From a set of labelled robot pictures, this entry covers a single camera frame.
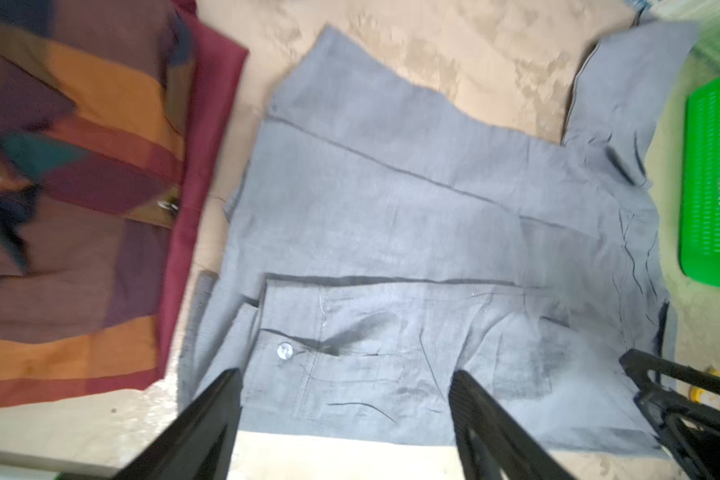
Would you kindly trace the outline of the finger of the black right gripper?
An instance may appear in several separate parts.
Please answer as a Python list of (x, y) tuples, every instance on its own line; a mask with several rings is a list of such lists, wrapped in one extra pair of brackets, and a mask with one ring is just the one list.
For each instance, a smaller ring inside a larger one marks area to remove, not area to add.
[(635, 349), (622, 355), (619, 363), (638, 388), (635, 404), (686, 475), (720, 479), (720, 410), (656, 381), (666, 376), (720, 395), (720, 377)]

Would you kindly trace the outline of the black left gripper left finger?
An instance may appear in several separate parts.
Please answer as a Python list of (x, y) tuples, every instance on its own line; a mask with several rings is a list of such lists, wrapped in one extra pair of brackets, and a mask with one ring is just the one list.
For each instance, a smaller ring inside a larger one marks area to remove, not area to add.
[(227, 478), (241, 418), (243, 376), (223, 371), (117, 479)]

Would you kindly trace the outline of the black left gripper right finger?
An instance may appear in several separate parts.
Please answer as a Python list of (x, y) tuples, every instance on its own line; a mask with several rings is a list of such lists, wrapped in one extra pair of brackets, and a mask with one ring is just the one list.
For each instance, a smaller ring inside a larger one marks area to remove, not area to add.
[(572, 477), (468, 372), (454, 373), (448, 401), (465, 478)]

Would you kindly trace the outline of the grey long sleeve shirt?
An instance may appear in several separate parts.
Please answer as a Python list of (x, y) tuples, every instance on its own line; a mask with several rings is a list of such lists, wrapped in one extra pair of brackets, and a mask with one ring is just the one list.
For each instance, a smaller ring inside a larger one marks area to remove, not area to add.
[(697, 36), (602, 38), (554, 144), (324, 29), (259, 127), (179, 407), (237, 368), (243, 430), (445, 446), (464, 370), (547, 448), (657, 454), (619, 360), (673, 315), (643, 162)]

